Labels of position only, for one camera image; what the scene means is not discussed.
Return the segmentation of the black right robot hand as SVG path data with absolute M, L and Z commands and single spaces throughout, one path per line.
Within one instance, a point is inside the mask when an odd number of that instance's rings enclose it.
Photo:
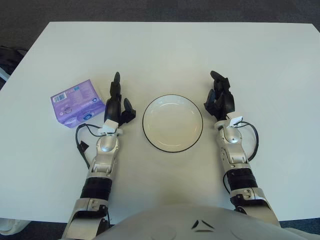
M 217 121 L 226 120 L 227 114 L 235 111 L 235 101 L 230 92 L 229 79 L 213 70 L 210 76 L 213 78 L 213 88 L 208 93 L 204 108 Z

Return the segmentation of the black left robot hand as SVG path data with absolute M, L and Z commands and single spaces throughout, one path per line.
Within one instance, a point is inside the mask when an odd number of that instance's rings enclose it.
M 110 83 L 110 98 L 106 101 L 104 111 L 104 121 L 112 120 L 119 126 L 129 123 L 136 117 L 136 110 L 133 109 L 128 98 L 124 98 L 122 111 L 121 76 L 115 73 L 114 80 Z

